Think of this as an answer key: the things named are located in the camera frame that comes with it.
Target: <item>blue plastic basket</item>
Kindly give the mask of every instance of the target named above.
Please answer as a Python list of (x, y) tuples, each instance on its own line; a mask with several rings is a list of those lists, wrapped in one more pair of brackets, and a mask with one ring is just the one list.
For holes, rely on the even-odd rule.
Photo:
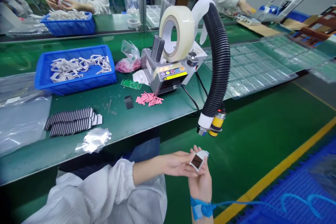
[[(285, 193), (292, 193), (307, 199), (308, 195), (319, 194), (335, 200), (311, 175), (309, 170), (323, 160), (328, 154), (336, 153), (336, 138), (315, 155), (310, 155), (307, 161), (299, 163), (296, 170), (291, 170), (288, 177), (279, 179), (278, 184), (261, 197), (277, 209), (281, 208), (281, 197)], [(258, 205), (253, 209), (245, 208), (243, 216), (236, 218), (236, 224), (329, 224), (336, 223), (336, 207), (322, 199), (314, 199), (313, 206), (321, 214), (317, 218), (305, 203), (294, 199), (286, 199), (287, 213), (270, 209), (268, 206)]]
[(85, 12), (85, 14), (89, 16), (84, 20), (48, 20), (48, 14), (40, 22), (56, 37), (94, 34), (96, 23), (92, 13)]
[[(71, 60), (73, 58), (82, 57), (89, 59), (91, 55), (107, 56), (111, 64), (111, 72), (97, 74), (102, 68), (98, 65), (90, 66), (87, 72), (81, 72), (84, 76), (73, 80), (66, 80), (59, 83), (53, 83), (50, 77), (54, 74), (50, 64), (53, 60), (64, 58)], [(83, 47), (70, 50), (45, 52), (41, 54), (36, 68), (35, 88), (48, 90), (56, 95), (68, 95), (84, 90), (105, 86), (117, 82), (116, 73), (114, 70), (114, 62), (111, 51), (107, 45), (97, 45), (92, 47)]]

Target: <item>person's hand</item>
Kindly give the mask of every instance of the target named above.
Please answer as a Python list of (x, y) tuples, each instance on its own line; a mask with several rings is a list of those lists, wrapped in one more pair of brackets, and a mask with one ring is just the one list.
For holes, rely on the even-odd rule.
[(50, 6), (50, 8), (54, 9), (54, 10), (59, 10), (62, 9), (59, 5), (58, 5), (58, 0), (45, 0), (47, 2), (47, 4)]
[(72, 11), (73, 9), (81, 11), (83, 9), (83, 5), (77, 1), (63, 0), (63, 3), (60, 5), (62, 9), (66, 11)]
[(247, 15), (251, 15), (256, 12), (256, 10), (252, 8), (251, 5), (249, 5), (245, 0), (239, 0), (238, 6), (241, 11)]
[[(200, 147), (197, 148), (194, 145), (194, 149), (190, 149), (190, 153), (197, 153), (201, 150)], [(204, 158), (201, 169), (203, 170), (201, 175), (188, 178), (190, 196), (194, 199), (210, 203), (212, 199), (212, 179), (208, 167), (208, 157)]]
[(185, 177), (197, 177), (198, 174), (203, 174), (204, 169), (201, 169), (197, 174), (195, 168), (189, 165), (194, 156), (194, 152), (187, 153), (183, 151), (160, 156), (163, 160), (163, 173), (171, 176)]

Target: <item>yellow floor line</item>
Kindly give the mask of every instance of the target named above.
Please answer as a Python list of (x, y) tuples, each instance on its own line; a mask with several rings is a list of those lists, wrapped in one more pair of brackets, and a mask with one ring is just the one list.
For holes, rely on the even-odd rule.
[(299, 88), (303, 89), (304, 91), (306, 91), (308, 94), (310, 94), (311, 96), (314, 96), (317, 100), (319, 100), (320, 102), (324, 103), (325, 105), (327, 105), (329, 108), (331, 108), (332, 110), (336, 111), (336, 108), (334, 108), (333, 106), (331, 106), (329, 103), (325, 102), (324, 100), (322, 100), (320, 97), (317, 97), (316, 95), (314, 95), (312, 92), (310, 92), (309, 90), (305, 89), (304, 87), (302, 87), (301, 85), (297, 84), (295, 81), (292, 81), (292, 83), (294, 83), (296, 86), (298, 86)]
[[(336, 117), (323, 126), (308, 141), (303, 143), (292, 154), (285, 158), (280, 164), (272, 169), (265, 177), (259, 180), (250, 190), (248, 190), (237, 201), (248, 202), (254, 200), (266, 187), (285, 172), (293, 163), (295, 163), (304, 153), (306, 153), (314, 144), (316, 144), (325, 134), (327, 134), (336, 125)], [(245, 205), (232, 204), (215, 218), (215, 224), (225, 224), (235, 217)]]

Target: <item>black corrugated hose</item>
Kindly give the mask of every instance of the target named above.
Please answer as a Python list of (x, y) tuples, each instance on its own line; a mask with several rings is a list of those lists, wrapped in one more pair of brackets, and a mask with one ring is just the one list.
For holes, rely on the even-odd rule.
[(226, 93), (230, 75), (230, 45), (217, 9), (210, 3), (203, 17), (212, 51), (212, 81), (202, 114), (214, 117)]

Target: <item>pink plastic bag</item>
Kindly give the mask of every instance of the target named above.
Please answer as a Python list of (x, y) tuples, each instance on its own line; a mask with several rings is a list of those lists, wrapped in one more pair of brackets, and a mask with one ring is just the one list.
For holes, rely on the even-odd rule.
[(121, 73), (130, 73), (140, 68), (141, 59), (138, 48), (131, 42), (122, 41), (121, 51), (127, 58), (121, 59), (115, 66), (115, 69)]

